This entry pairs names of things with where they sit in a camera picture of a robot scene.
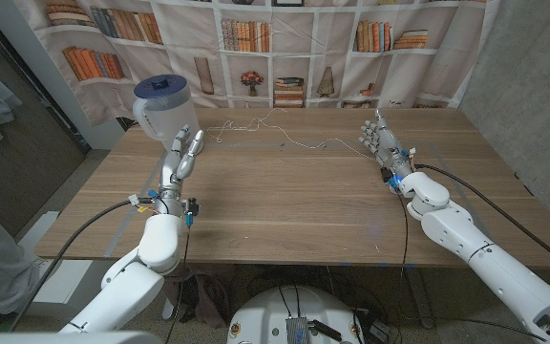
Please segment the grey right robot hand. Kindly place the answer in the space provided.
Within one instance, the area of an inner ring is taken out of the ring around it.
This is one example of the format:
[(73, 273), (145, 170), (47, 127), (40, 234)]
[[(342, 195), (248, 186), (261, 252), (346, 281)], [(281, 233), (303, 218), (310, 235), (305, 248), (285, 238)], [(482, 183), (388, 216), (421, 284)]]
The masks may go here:
[(388, 127), (381, 109), (375, 110), (375, 120), (366, 120), (361, 126), (359, 141), (376, 157), (381, 167), (388, 169), (394, 178), (402, 180), (413, 171), (410, 153), (403, 149), (400, 141)]

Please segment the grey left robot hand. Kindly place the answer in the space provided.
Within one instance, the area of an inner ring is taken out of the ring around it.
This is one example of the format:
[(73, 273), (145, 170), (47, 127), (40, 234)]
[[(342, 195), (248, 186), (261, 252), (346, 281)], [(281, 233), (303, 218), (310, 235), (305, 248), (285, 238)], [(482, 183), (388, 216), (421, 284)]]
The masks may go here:
[(193, 138), (190, 138), (191, 134), (187, 126), (183, 127), (167, 152), (159, 180), (159, 196), (162, 199), (178, 199), (183, 180), (193, 172), (196, 157), (203, 148), (204, 132), (199, 130)]

